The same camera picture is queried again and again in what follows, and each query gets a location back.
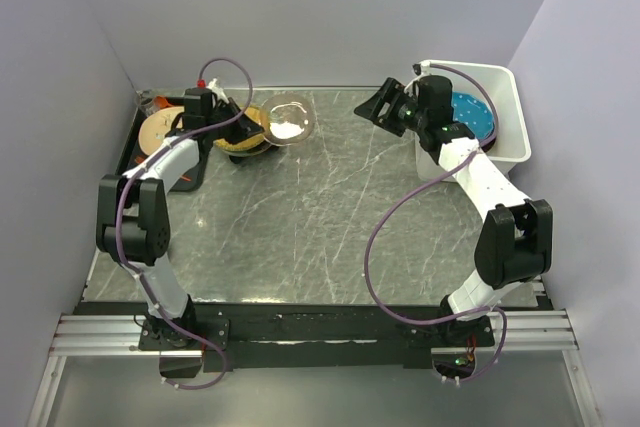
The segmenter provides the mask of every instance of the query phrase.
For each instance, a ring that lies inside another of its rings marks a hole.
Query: marble table
[[[262,104],[275,90],[259,90]],[[169,256],[201,302],[371,303],[365,245],[380,217],[420,185],[413,136],[395,137],[353,114],[373,90],[296,90],[315,106],[299,145],[231,163],[212,151],[203,185],[168,197]],[[236,92],[241,104],[246,92]],[[373,282],[385,301],[438,304],[473,270],[480,217],[454,183],[405,204],[374,244]],[[130,276],[100,253],[85,301],[137,301]],[[530,285],[508,306],[535,306]]]

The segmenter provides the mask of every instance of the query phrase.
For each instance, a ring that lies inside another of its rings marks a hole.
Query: cable
[[[446,65],[441,65],[441,64],[431,64],[431,67],[434,68],[434,69],[446,70],[448,72],[452,72],[454,74],[457,74],[457,75],[465,78],[469,82],[471,82],[480,91],[480,93],[486,99],[487,104],[489,104],[489,108],[491,109],[491,113],[493,114],[493,119],[494,119],[493,122],[494,122],[494,126],[495,126],[494,129],[493,129],[493,132],[491,133],[491,135],[489,137],[487,137],[486,139],[484,139],[482,142],[480,142],[480,147],[483,147],[484,145],[488,144],[489,142],[492,142],[498,135],[499,123],[498,123],[498,114],[497,114],[497,111],[496,111],[496,106],[493,103],[493,100],[491,99],[491,96],[489,96],[487,91],[474,78],[472,78],[471,76],[465,74],[464,72],[462,72],[462,71],[460,71],[458,69],[454,69],[453,67],[448,67]],[[452,320],[455,320],[455,319],[458,319],[460,317],[464,317],[464,316],[467,316],[467,315],[470,315],[470,314],[476,314],[476,313],[479,313],[479,312],[489,312],[489,311],[491,311],[490,307],[477,307],[475,309],[466,310],[464,312],[460,312],[460,313],[457,313],[457,314],[446,315],[444,317],[440,317],[440,318],[437,318],[437,319],[430,319],[430,320],[410,319],[409,317],[405,317],[405,316],[400,315],[400,314],[394,312],[393,310],[391,310],[380,299],[380,297],[378,297],[378,294],[376,293],[375,289],[373,288],[373,283],[371,281],[371,273],[370,273],[370,270],[369,270],[369,257],[371,256],[371,248],[373,247],[373,241],[376,239],[376,236],[378,235],[378,233],[380,232],[380,230],[382,229],[384,224],[387,222],[387,220],[389,220],[389,218],[393,215],[393,213],[396,210],[398,210],[405,202],[407,202],[408,200],[412,199],[413,197],[418,195],[420,192],[423,192],[424,190],[427,190],[429,187],[432,187],[433,185],[437,184],[438,182],[443,181],[447,177],[450,177],[450,176],[456,174],[457,172],[460,172],[462,169],[464,169],[466,166],[468,166],[473,161],[473,159],[475,158],[477,153],[478,153],[477,151],[471,152],[469,154],[469,156],[466,159],[464,159],[464,161],[462,161],[462,163],[460,165],[458,165],[455,169],[452,169],[452,170],[449,170],[449,171],[445,171],[444,173],[440,174],[435,179],[430,180],[426,184],[421,185],[417,189],[414,189],[411,192],[409,192],[407,195],[405,195],[402,199],[400,199],[398,202],[396,202],[382,216],[382,219],[380,219],[378,224],[373,229],[373,232],[371,233],[371,236],[369,237],[369,241],[367,242],[367,247],[366,247],[366,249],[364,251],[364,280],[365,280],[365,283],[367,284],[367,289],[369,290],[369,294],[371,295],[371,298],[378,305],[378,307],[380,307],[380,309],[385,314],[389,315],[391,318],[393,318],[393,319],[395,319],[395,320],[397,320],[399,322],[403,322],[403,323],[409,324],[409,325],[416,325],[416,326],[436,325],[436,324],[441,324],[443,322],[449,322],[449,321],[452,321]],[[482,369],[480,369],[475,374],[471,375],[470,377],[467,377],[466,379],[460,379],[461,382],[462,381],[468,382],[468,381],[476,379],[479,376],[481,376],[482,374],[484,374],[497,361],[498,357],[500,356],[500,353],[502,352],[502,349],[504,347],[504,342],[506,340],[507,316],[502,311],[502,309],[500,309],[499,307],[494,307],[493,310],[498,312],[500,314],[500,316],[502,317],[503,330],[502,330],[502,337],[500,339],[500,343],[498,344],[498,347],[497,347],[497,349],[495,351],[495,354],[493,355],[491,360]]]
[[[129,195],[129,192],[131,190],[131,187],[133,187],[133,184],[135,183],[136,180],[138,180],[147,170],[149,167],[151,167],[152,165],[154,165],[160,158],[162,158],[162,156],[164,154],[166,154],[169,150],[171,150],[175,145],[178,145],[180,142],[183,142],[187,139],[190,139],[191,137],[195,137],[197,135],[200,134],[204,134],[207,132],[211,132],[215,129],[219,129],[220,127],[225,127],[229,124],[232,124],[234,122],[236,122],[240,117],[242,117],[245,113],[245,111],[247,110],[247,108],[249,107],[249,105],[251,105],[251,100],[253,98],[253,82],[251,81],[251,77],[249,76],[249,73],[245,70],[245,68],[240,65],[238,62],[236,62],[233,59],[229,59],[227,57],[217,57],[214,59],[211,59],[209,61],[207,61],[204,66],[202,67],[202,69],[200,69],[200,74],[198,77],[198,83],[200,83],[199,81],[202,80],[202,75],[204,74],[204,70],[211,65],[214,62],[229,62],[233,65],[235,65],[238,69],[240,69],[240,71],[244,74],[245,78],[247,79],[247,84],[249,86],[249,97],[247,98],[247,101],[244,105],[244,107],[242,108],[242,110],[240,112],[238,112],[236,115],[234,115],[232,118],[227,119],[223,122],[219,122],[217,124],[214,125],[208,125],[206,127],[202,127],[200,129],[196,129],[193,130],[191,132],[187,132],[183,135],[181,135],[180,137],[178,137],[175,141],[173,141],[170,145],[166,145],[163,144],[163,146],[158,149],[156,152],[154,152],[146,161],[143,162],[143,164],[146,166],[146,168],[140,168],[137,171],[135,171],[133,173],[133,175],[127,180],[126,184],[124,185],[124,188],[122,189],[122,194],[120,195],[120,199],[118,201],[118,209],[116,211],[116,250],[118,252],[118,257],[120,258],[120,264],[124,267],[127,267],[128,269],[130,269],[132,272],[134,272],[135,274],[140,276],[140,285],[142,286],[143,290],[145,291],[145,293],[147,294],[147,296],[149,297],[149,299],[151,300],[151,303],[154,304],[156,307],[156,310],[158,311],[158,313],[160,314],[160,316],[162,317],[162,319],[176,332],[189,337],[193,340],[197,340],[198,342],[206,345],[207,347],[212,348],[213,350],[215,350],[218,355],[221,357],[222,359],[222,370],[220,371],[220,374],[218,376],[216,376],[216,378],[214,378],[213,380],[211,380],[210,382],[206,382],[204,384],[201,385],[184,385],[184,384],[180,384],[178,382],[175,382],[174,380],[171,379],[165,379],[164,381],[169,384],[172,385],[173,387],[175,387],[176,389],[181,389],[181,390],[201,390],[201,389],[206,389],[208,387],[211,387],[212,385],[217,384],[218,382],[220,382],[222,380],[222,378],[224,377],[224,375],[226,374],[228,367],[229,367],[229,362],[227,360],[227,356],[225,355],[224,351],[216,344],[214,344],[213,342],[200,337],[197,334],[194,334],[193,332],[189,332],[186,329],[183,329],[182,327],[180,327],[179,325],[177,325],[175,322],[173,322],[170,318],[169,315],[167,314],[167,311],[159,304],[158,302],[158,298],[156,297],[155,293],[153,292],[151,286],[149,285],[149,282],[147,281],[147,279],[144,277],[144,272],[142,271],[142,269],[139,269],[138,267],[136,267],[135,265],[133,265],[131,262],[129,262],[129,260],[127,260],[127,256],[124,252],[124,246],[122,243],[122,218],[124,216],[124,209],[125,209],[125,204],[127,202],[127,197]]]

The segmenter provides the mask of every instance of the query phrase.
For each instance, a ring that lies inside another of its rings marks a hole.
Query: gray marble countertop
[[[262,104],[273,90],[259,90]],[[371,303],[364,249],[387,209],[420,185],[413,136],[395,137],[353,114],[373,91],[297,90],[315,106],[301,144],[234,165],[213,150],[203,185],[168,197],[169,256],[196,301]],[[245,93],[236,93],[241,104]],[[373,247],[374,286],[396,304],[438,304],[473,270],[480,217],[455,184],[407,202]],[[100,253],[84,300],[141,300],[131,277]],[[535,306],[530,285],[508,306]]]

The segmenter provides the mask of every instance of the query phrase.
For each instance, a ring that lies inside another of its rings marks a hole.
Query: beige plate
[[[162,145],[164,136],[171,130],[171,122],[180,112],[184,112],[184,107],[167,107],[150,115],[142,122],[138,133],[142,152],[151,155]],[[182,127],[182,121],[178,122],[178,127]]]

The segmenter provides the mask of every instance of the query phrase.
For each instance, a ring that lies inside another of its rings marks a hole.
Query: white bin
[[[498,113],[500,129],[496,143],[488,152],[488,156],[500,172],[506,175],[516,164],[529,159],[531,156],[529,135],[522,116],[516,81],[509,69],[498,65],[469,64],[443,60],[431,60],[429,62],[453,67],[470,75],[491,96]],[[446,70],[431,68],[429,73],[448,77],[453,83],[454,92],[471,94],[486,103],[480,91],[468,80]],[[443,169],[433,162],[428,153],[422,150],[417,136],[415,145],[416,166],[420,179],[431,180],[442,174]]]

